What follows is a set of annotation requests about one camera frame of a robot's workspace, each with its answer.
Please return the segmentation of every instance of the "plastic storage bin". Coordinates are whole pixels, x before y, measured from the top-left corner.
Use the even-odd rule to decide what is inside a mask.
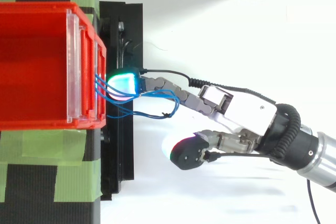
[[[106,48],[75,3],[0,3],[0,131],[103,127],[95,74]]]

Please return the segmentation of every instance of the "silver cylinder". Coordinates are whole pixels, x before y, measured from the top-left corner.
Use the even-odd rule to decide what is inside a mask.
[[[336,192],[336,140],[318,132],[319,146],[314,159],[298,174]]]

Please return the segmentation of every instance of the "white surface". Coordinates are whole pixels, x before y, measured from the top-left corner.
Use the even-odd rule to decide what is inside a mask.
[[[292,104],[304,124],[336,137],[336,14],[325,13],[336,10],[334,0],[103,1],[144,3],[145,68],[253,89]],[[182,77],[151,76],[159,75],[198,92]],[[151,113],[172,108],[169,101],[135,103]],[[223,130],[185,108],[168,120],[135,117],[135,180],[102,202],[101,223],[315,223],[306,181],[293,171],[235,157],[182,171],[163,155],[170,132],[204,129]],[[321,223],[335,223],[336,194],[317,185],[312,191]]]

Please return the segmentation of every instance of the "metal screw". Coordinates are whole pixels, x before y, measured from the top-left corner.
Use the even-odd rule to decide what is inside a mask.
[[[124,22],[119,22],[118,23],[118,29],[119,29],[119,31],[124,31]]]

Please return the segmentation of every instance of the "black metal frame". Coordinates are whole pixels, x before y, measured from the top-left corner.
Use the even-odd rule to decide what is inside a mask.
[[[107,74],[117,68],[142,68],[142,4],[100,2],[100,21],[100,38],[107,48]],[[133,110],[133,102],[124,107]],[[116,106],[107,103],[107,115],[121,114]],[[134,179],[133,116],[107,118],[102,133],[101,200],[111,200],[112,194],[120,191],[122,181]]]

